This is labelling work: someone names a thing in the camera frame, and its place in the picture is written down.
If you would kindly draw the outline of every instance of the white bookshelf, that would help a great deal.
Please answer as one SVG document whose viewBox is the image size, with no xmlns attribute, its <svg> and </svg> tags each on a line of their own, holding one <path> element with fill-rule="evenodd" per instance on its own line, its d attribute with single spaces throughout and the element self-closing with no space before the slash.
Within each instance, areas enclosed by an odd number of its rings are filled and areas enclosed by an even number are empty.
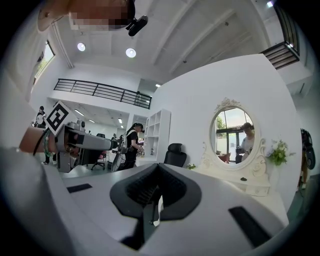
<svg viewBox="0 0 320 256">
<path fill-rule="evenodd" d="M 137 157 L 137 166 L 163 163 L 169 146 L 171 112 L 162 109 L 146 120 L 144 133 L 144 157 Z"/>
</svg>

